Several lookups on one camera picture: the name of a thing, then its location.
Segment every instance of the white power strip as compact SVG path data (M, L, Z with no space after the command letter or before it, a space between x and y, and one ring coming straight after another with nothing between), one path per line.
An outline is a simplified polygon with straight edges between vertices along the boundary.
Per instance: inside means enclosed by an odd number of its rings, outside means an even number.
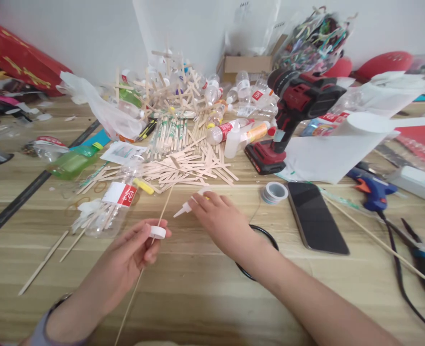
M410 166L404 166L396 170L393 174L390 174L387 181L425 199L424 171Z

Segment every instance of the green plastic bottle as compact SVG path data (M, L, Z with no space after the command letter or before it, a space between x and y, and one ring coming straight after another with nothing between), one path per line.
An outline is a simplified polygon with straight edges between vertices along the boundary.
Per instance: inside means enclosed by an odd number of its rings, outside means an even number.
M60 179L72 180L86 167L97 161L96 154L102 149L103 146L99 143L94 143L91 147L79 146L75 150L60 156L46 170Z

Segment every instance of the white wall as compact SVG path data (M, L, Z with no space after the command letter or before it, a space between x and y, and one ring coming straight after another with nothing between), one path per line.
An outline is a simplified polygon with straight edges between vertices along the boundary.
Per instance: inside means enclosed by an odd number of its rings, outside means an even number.
M209 74L240 2L134 0L136 16L132 0L0 0L0 24L93 83L113 81L117 65L142 71L146 51L163 49L166 33L170 47ZM312 5L344 17L359 12L345 46L355 67L387 51L425 53L425 0L281 2L279 19L305 18Z

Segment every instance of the right hand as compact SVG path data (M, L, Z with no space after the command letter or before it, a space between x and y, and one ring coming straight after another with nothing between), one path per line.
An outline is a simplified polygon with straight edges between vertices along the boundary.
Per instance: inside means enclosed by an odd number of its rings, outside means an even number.
M195 193L192 197L194 200L189 199L188 204L214 243L235 262L244 260L246 252L260 239L246 216L226 196L215 192L207 191L204 196Z

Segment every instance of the yellow marker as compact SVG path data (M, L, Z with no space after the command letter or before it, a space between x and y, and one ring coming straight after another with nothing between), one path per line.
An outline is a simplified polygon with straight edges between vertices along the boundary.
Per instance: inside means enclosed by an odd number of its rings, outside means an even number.
M134 184L137 184L137 186L139 186L142 190L147 192L149 195L152 195L155 193L155 191L150 186L148 186L147 183L141 181L140 179L134 178Z

